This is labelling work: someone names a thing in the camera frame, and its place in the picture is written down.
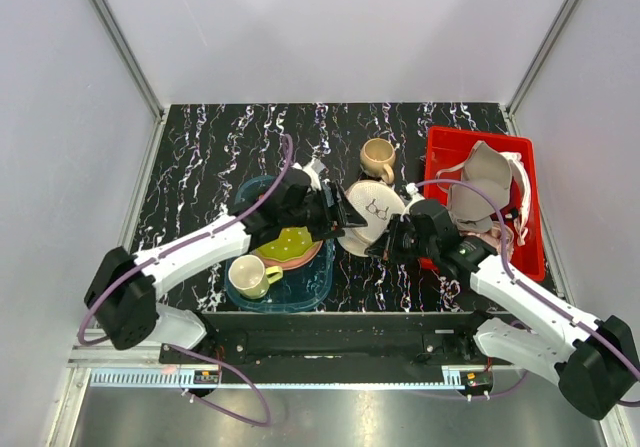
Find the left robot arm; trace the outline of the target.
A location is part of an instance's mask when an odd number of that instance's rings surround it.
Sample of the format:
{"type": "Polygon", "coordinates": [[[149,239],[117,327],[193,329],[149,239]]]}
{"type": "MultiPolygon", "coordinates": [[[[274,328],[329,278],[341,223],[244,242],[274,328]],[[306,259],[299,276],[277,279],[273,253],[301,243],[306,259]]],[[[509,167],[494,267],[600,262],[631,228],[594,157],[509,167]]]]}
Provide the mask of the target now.
{"type": "Polygon", "coordinates": [[[84,302],[115,349],[151,340],[177,345],[190,360],[203,363],[214,355],[216,339],[198,314],[161,303],[171,289],[276,240],[285,228],[304,228],[313,240],[325,241],[366,224],[338,184],[292,168],[264,192],[175,241],[136,253],[123,247],[110,250],[84,302]]]}

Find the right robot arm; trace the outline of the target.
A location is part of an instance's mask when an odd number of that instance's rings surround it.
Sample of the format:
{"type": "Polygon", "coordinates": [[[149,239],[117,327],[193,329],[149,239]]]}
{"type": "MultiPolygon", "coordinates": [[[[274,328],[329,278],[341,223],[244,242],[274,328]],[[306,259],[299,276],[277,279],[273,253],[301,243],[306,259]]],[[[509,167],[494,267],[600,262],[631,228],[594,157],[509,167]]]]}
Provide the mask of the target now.
{"type": "Polygon", "coordinates": [[[557,386],[581,414],[604,419],[639,381],[639,356],[631,328],[620,318],[602,320],[559,299],[522,275],[477,236],[458,231],[445,207],[421,199],[398,213],[377,200],[365,211],[382,224],[366,252],[391,262],[428,258],[439,272],[484,296],[523,323],[518,329],[479,314],[473,329],[454,338],[466,363],[505,360],[557,386]]]}

